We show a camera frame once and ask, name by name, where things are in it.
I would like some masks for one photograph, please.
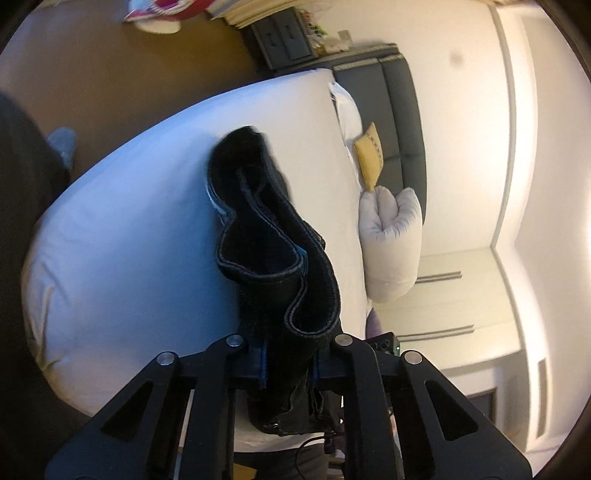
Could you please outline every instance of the white duvet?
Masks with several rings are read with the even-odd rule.
[[[394,301],[417,280],[423,219],[413,189],[396,198],[385,187],[365,192],[359,202],[359,238],[370,299]]]
[[[159,352],[200,352],[235,331],[236,291],[215,265],[220,223],[204,168],[213,146],[244,125],[265,133],[295,208],[325,239],[343,329],[363,338],[358,172],[332,82],[318,70],[194,105],[107,156],[49,208],[23,270],[23,303],[31,350],[59,397],[93,415]],[[239,407],[237,451],[303,439],[264,435]]]

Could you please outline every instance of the white pillow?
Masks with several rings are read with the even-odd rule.
[[[330,84],[330,93],[335,102],[336,114],[339,117],[340,131],[347,147],[363,135],[361,115],[351,94],[336,82]]]
[[[351,94],[337,82],[332,82],[330,84],[330,93],[332,94],[333,102],[335,103],[336,115],[339,118],[343,141],[347,146],[349,160],[353,166],[355,178],[357,179],[359,195],[361,195],[364,190],[363,186],[365,185],[365,181],[363,175],[361,175],[359,160],[355,153],[355,149],[353,148],[353,143],[363,135],[361,115]]]
[[[365,288],[378,303],[396,300],[417,280],[423,221],[411,188],[396,198],[385,187],[365,192],[359,202],[359,239]]]

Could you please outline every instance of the upholstered headboard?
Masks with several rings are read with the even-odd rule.
[[[421,116],[408,63],[391,44],[381,44],[322,57],[280,74],[316,68],[332,69],[335,79],[354,98],[363,128],[374,122],[384,169],[378,184],[394,194],[412,187],[427,210],[427,169]]]

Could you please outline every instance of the wooden floor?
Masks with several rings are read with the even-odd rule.
[[[0,89],[43,133],[76,130],[74,177],[140,132],[218,93],[261,80],[238,30],[206,14],[180,32],[122,24],[126,0],[34,11],[0,55]]]

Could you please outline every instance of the dark pants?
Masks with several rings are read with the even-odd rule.
[[[35,223],[69,174],[35,124],[0,93],[0,479],[41,480],[47,462],[88,417],[59,400],[31,356],[20,275]],[[295,450],[236,454],[257,479],[299,478]],[[322,446],[302,449],[306,480],[326,477]]]
[[[234,463],[256,470],[255,480],[302,480],[296,470],[295,462],[295,449],[279,452],[234,453]],[[324,445],[302,448],[297,465],[306,480],[326,480],[329,462],[324,454]]]

